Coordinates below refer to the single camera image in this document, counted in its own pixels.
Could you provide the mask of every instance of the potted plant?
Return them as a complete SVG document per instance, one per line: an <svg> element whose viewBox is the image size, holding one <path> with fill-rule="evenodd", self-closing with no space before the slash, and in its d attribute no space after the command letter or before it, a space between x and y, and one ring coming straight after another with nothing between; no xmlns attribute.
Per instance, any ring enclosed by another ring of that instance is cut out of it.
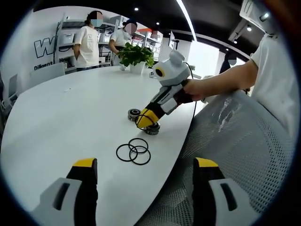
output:
<svg viewBox="0 0 301 226"><path fill-rule="evenodd" d="M149 48L132 46L126 43L126 46L118 53L125 67L130 65L130 71L135 74L142 74L145 64L148 67L154 65L153 53Z"/></svg>

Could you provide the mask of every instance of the green leaves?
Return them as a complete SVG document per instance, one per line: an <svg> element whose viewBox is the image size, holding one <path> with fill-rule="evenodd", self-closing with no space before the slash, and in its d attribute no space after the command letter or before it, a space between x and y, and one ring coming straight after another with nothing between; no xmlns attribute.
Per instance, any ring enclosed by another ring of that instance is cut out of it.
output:
<svg viewBox="0 0 301 226"><path fill-rule="evenodd" d="M140 46L132 46L126 43L125 47L118 53L124 66L137 65L140 62L146 62L149 67L154 65L153 53L149 48L141 48Z"/></svg>

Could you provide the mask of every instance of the person's hand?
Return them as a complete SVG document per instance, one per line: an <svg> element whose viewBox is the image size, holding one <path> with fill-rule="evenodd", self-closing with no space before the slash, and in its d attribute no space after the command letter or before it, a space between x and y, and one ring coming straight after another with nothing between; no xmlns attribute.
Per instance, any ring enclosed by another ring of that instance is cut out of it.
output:
<svg viewBox="0 0 301 226"><path fill-rule="evenodd" d="M203 81L191 79L188 83L183 87L185 93L192 95L193 101L198 101L203 99L205 96L202 92Z"/></svg>

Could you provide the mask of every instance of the ball bearing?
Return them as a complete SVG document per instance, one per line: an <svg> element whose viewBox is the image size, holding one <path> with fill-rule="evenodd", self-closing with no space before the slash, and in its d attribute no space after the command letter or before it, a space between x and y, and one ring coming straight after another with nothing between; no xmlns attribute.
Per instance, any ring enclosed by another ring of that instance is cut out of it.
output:
<svg viewBox="0 0 301 226"><path fill-rule="evenodd" d="M156 135L159 133L159 130L160 130L160 124L158 122L156 122L153 125L145 127L144 132L148 135Z"/></svg>
<svg viewBox="0 0 301 226"><path fill-rule="evenodd" d="M130 120L130 121L135 121L137 116L139 116L141 113L140 110L138 109L130 109L128 110L127 112L127 118Z"/></svg>

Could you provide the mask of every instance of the white t-shirt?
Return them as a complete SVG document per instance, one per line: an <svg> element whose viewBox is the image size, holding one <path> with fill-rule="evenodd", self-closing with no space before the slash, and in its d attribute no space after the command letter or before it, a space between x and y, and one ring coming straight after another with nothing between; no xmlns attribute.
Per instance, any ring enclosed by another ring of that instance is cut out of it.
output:
<svg viewBox="0 0 301 226"><path fill-rule="evenodd" d="M127 32L125 32L122 29L119 29L115 32L110 37L110 40L115 41L115 46L121 46L124 47L127 42L130 42L131 40L131 35Z"/></svg>
<svg viewBox="0 0 301 226"><path fill-rule="evenodd" d="M74 44L80 44L76 67L99 65L98 31L83 26L75 36Z"/></svg>
<svg viewBox="0 0 301 226"><path fill-rule="evenodd" d="M281 37L265 35L251 59L258 66L252 98L274 115L296 141L300 120L299 89Z"/></svg>

